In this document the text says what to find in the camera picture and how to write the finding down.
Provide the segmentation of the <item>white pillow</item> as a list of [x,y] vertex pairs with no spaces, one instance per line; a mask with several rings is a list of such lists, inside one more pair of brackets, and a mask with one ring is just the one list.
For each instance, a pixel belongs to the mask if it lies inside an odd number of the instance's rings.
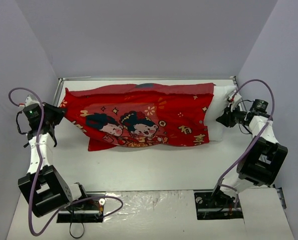
[[228,106],[228,97],[235,91],[234,85],[214,86],[213,98],[204,118],[204,125],[208,129],[211,142],[220,142],[223,138],[224,126],[216,119],[223,115]]

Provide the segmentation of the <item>red printed pillowcase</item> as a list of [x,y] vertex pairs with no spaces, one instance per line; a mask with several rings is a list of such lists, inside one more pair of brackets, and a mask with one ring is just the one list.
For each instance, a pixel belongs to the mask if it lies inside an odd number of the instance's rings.
[[209,142],[204,120],[213,92],[211,83],[67,89],[60,108],[89,138],[91,152],[155,145],[194,147]]

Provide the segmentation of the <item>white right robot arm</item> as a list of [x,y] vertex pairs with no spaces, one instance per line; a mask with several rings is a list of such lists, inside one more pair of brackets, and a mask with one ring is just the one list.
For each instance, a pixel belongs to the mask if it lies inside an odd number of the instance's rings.
[[248,127],[252,140],[245,152],[219,178],[211,193],[211,202],[218,207],[237,201],[238,194],[253,186],[271,185],[288,153],[276,139],[272,128],[272,117],[266,112],[268,103],[256,99],[248,111],[230,103],[223,115],[216,119],[227,128],[236,124]]

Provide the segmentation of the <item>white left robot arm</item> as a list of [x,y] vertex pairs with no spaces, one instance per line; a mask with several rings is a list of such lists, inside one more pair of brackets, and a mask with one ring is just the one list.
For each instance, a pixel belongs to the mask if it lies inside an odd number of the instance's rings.
[[26,133],[31,148],[30,165],[18,187],[32,213],[40,218],[73,204],[78,209],[88,206],[89,196],[76,182],[68,185],[53,165],[53,149],[57,146],[55,127],[65,115],[65,109],[48,103],[38,103],[27,97],[21,105],[30,130]]

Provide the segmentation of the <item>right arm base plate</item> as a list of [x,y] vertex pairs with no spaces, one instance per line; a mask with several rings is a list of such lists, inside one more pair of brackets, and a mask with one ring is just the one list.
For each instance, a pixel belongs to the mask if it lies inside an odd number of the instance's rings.
[[234,207],[232,198],[212,198],[212,190],[194,191],[196,217],[199,221],[243,219],[240,203]]

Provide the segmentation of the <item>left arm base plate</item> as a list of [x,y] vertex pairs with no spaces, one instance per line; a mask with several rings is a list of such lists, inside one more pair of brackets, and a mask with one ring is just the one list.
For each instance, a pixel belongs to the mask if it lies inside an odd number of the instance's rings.
[[61,210],[57,214],[56,223],[102,223],[105,199],[103,198],[105,194],[88,192],[87,197],[96,198],[88,201],[84,201],[72,206],[67,209]]

